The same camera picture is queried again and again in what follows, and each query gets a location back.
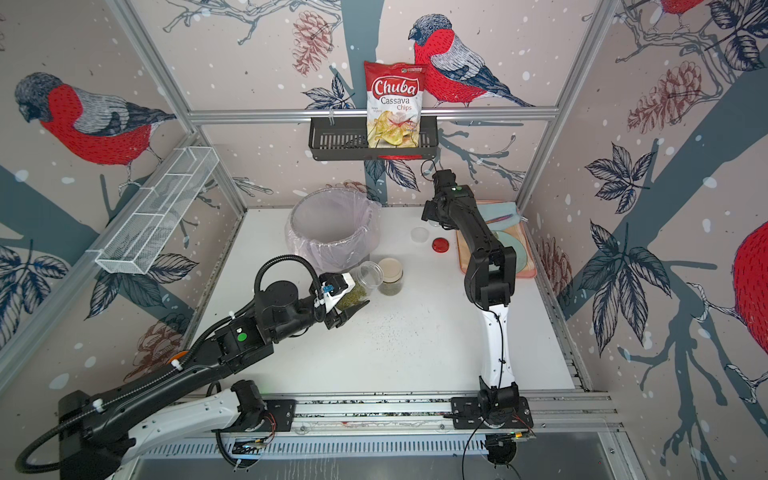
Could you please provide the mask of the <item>clear plastic jar lid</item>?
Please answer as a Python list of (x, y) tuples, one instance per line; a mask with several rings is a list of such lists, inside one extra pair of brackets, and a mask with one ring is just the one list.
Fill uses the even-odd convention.
[(424, 227), (413, 228), (410, 232), (410, 236), (415, 243), (426, 243), (429, 239), (429, 231)]

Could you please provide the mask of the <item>red jar lid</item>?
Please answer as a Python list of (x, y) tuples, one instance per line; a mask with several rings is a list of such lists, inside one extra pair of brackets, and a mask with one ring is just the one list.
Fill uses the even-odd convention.
[(446, 253), (450, 249), (450, 242), (446, 238), (438, 237), (432, 241), (431, 247), (436, 253)]

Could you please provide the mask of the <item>jar with red lid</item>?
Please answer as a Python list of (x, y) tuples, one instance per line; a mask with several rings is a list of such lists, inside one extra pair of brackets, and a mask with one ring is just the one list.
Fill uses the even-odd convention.
[(336, 304), (339, 311), (362, 305), (383, 283), (383, 271), (373, 261), (364, 261), (349, 271), (354, 281), (353, 288)]

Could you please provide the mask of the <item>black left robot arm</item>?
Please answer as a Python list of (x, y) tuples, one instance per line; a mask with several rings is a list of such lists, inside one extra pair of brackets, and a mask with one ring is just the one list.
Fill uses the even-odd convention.
[(183, 355), (122, 387), (62, 398), (58, 425), (22, 450), (16, 471), (107, 479), (145, 451), (191, 433), (243, 432), (263, 421), (275, 430), (252, 381), (198, 401), (184, 398), (265, 359), (277, 343), (316, 324), (344, 325), (359, 309), (336, 305), (354, 286), (351, 273), (317, 274), (298, 255), (268, 260), (256, 274), (252, 300), (208, 327)]

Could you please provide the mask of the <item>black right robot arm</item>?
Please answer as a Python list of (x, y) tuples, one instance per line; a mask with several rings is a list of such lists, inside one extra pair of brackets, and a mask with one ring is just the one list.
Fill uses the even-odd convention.
[(422, 219), (461, 233), (469, 249), (465, 295), (483, 320), (487, 363), (479, 376), (479, 417), (500, 428), (517, 414), (519, 388), (510, 361), (508, 313), (515, 292), (517, 255), (503, 245), (482, 217), (469, 186), (460, 185), (450, 169), (432, 175), (434, 196), (425, 203)]

